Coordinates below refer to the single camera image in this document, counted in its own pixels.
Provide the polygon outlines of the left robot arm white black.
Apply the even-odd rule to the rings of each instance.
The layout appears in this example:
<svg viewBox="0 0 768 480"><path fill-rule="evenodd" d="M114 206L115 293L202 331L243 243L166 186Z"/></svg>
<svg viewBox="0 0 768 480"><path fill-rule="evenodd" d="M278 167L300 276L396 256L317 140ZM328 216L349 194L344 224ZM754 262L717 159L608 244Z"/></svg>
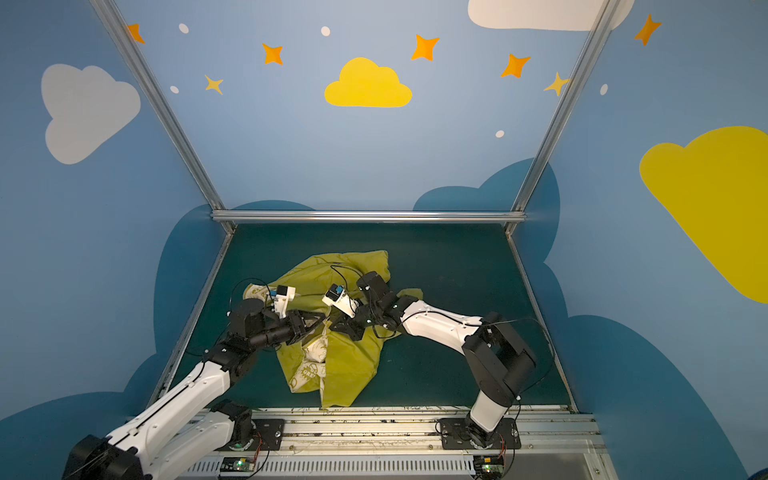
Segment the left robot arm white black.
<svg viewBox="0 0 768 480"><path fill-rule="evenodd" d="M260 351L302 340L322 313L273 307L252 298L228 315L224 336L187 377L103 438L86 436L69 453L65 479L175 479L209 453L261 442L250 408L223 394L255 365Z"/></svg>

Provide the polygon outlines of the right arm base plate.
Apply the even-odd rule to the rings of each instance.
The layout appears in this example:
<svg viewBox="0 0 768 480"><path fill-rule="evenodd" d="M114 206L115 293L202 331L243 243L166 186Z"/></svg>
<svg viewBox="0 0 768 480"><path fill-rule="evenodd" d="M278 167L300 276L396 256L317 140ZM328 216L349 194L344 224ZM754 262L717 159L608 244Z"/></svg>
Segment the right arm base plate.
<svg viewBox="0 0 768 480"><path fill-rule="evenodd" d="M469 418L442 418L436 432L444 450L517 450L520 433L513 418L504 417L492 432L470 424Z"/></svg>

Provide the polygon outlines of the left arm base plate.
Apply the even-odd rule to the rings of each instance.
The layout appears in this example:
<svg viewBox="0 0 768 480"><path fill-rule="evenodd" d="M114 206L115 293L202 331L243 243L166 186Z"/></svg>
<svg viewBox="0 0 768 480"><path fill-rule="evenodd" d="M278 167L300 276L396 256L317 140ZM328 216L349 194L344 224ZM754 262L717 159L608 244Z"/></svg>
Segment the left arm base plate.
<svg viewBox="0 0 768 480"><path fill-rule="evenodd" d="M283 419L237 420L226 448L232 451L277 451L282 444L284 427Z"/></svg>

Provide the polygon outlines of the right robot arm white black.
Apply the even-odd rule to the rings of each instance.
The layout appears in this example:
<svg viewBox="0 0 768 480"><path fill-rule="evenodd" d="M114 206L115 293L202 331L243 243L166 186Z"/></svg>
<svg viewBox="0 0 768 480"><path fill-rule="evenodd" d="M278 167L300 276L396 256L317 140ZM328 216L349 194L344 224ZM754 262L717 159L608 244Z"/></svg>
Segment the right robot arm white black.
<svg viewBox="0 0 768 480"><path fill-rule="evenodd" d="M484 317L465 316L427 304L409 294L392 291L376 272L357 281L363 300L333 284L322 298L342 313L332 325L338 333L360 341L382 327L393 333L421 337L462 354L479 388L465 428L477 442L487 442L502 418L522 396L538 365L532 347L495 312Z"/></svg>

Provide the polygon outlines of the green jacket with printed lining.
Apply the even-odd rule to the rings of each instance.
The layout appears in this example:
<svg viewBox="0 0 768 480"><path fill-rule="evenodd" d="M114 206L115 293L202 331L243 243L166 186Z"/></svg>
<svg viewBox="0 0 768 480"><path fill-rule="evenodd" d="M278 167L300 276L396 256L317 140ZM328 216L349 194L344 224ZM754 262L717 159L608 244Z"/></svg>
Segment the green jacket with printed lining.
<svg viewBox="0 0 768 480"><path fill-rule="evenodd" d="M381 351L391 335L382 327L367 328L361 340L353 341L331 329L331 321L339 316L339 311L322 302L322 296L333 284L347 287L353 299L362 299L363 294L356 290L356 281L370 271L386 281L391 278L387 251L313 255L268 286L261 280L251 282L243 293L244 298L266 300L268 293L275 293L280 285L293 287L296 292L287 304L289 311L325 316L323 323L307 338L292 345L282 344L276 350L290 391L317 391L322 408L353 404L375 377Z"/></svg>

